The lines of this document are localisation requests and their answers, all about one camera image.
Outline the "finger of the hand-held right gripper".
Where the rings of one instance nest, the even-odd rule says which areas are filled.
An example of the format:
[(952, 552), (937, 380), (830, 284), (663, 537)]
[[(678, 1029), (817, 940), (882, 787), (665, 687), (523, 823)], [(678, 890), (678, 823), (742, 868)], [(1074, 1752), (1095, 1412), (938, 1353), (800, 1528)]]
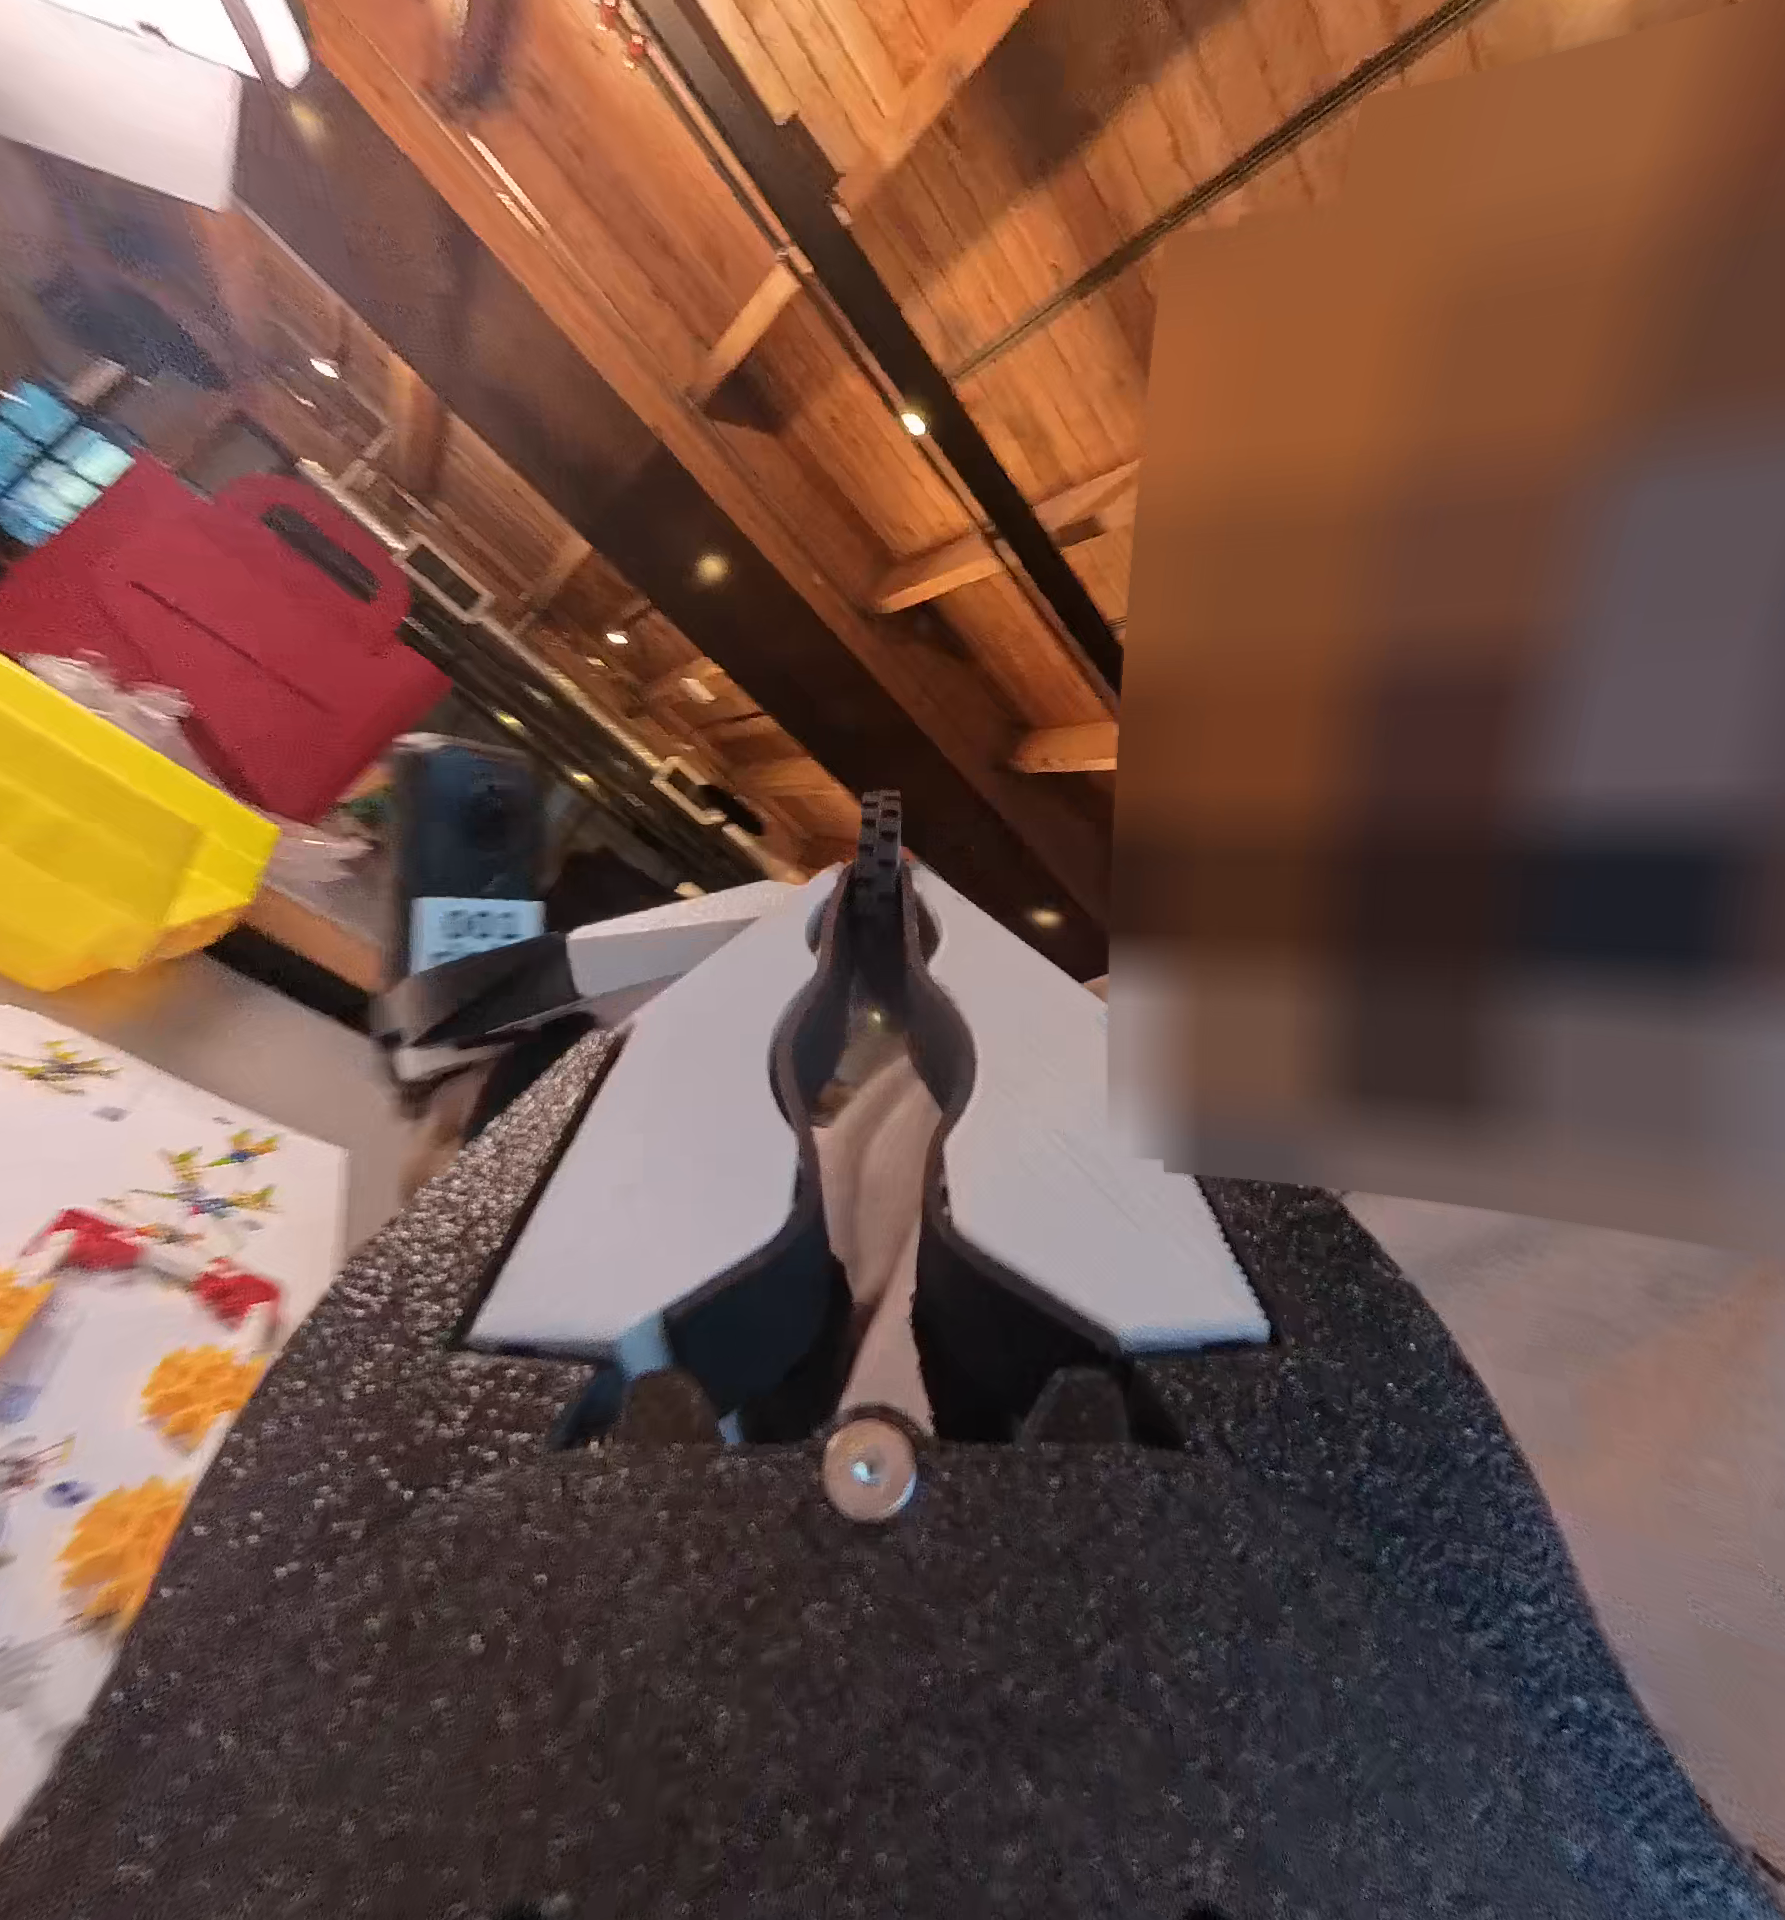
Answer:
[(570, 960), (459, 960), (382, 1002), (382, 1065), (394, 1086), (433, 1086), (539, 1029), (615, 1012), (631, 1012), (631, 991), (578, 985)]
[(570, 926), (564, 1012), (631, 1012), (695, 974), (733, 1002), (733, 1012), (784, 1012), (817, 980), (830, 890), (830, 877), (750, 877)]

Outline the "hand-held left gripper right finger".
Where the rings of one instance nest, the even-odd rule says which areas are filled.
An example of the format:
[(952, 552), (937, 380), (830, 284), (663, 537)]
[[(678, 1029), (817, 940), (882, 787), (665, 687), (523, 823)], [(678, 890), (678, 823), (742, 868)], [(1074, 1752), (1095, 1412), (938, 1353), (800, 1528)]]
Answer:
[(937, 1427), (1174, 1427), (1152, 1356), (1262, 1353), (1207, 1193), (1107, 1124), (1107, 1003), (907, 870), (907, 1057), (937, 1095), (913, 1356)]

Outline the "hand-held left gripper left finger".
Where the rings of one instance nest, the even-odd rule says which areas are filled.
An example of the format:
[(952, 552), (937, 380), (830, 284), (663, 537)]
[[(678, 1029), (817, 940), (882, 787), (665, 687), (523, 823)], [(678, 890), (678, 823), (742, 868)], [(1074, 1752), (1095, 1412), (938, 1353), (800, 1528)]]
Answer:
[(716, 1427), (830, 1427), (848, 1279), (817, 1095), (848, 1044), (858, 870), (791, 888), (614, 1047), (523, 1205), (473, 1353), (678, 1371)]

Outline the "yellow plastic parts bin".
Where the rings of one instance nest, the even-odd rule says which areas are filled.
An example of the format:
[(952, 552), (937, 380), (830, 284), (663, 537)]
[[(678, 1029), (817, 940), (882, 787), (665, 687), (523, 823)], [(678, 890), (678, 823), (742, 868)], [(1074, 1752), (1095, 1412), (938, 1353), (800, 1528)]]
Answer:
[(0, 654), (0, 980), (60, 991), (209, 947), (280, 828)]

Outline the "large fold-out instruction sheet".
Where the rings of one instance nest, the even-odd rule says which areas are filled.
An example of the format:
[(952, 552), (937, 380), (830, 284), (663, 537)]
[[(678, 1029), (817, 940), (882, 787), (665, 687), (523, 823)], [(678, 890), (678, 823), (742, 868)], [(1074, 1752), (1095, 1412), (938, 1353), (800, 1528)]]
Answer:
[[(344, 1144), (174, 1086), (60, 1019), (0, 1003), (0, 1253), (18, 1253), (55, 1212), (209, 1226), (289, 1286), (297, 1339), (344, 1261)], [(92, 1713), (121, 1647), (125, 1635), (0, 1624), (0, 1841)]]

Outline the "colourful rod and connector model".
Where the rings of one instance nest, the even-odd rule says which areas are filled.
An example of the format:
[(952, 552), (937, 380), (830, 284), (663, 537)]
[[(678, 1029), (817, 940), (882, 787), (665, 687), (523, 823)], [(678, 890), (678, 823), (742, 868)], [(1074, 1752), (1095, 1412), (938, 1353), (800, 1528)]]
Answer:
[(0, 1624), (121, 1639), (289, 1339), (209, 1226), (55, 1212), (0, 1253)]

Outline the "person in beige hoodie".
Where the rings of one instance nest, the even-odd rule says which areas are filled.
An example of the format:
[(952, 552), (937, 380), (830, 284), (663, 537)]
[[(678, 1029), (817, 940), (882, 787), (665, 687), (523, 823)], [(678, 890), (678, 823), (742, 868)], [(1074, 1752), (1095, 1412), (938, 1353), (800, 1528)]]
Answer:
[(1636, 1701), (1785, 1907), (1785, 1261), (1348, 1212), (1503, 1410)]

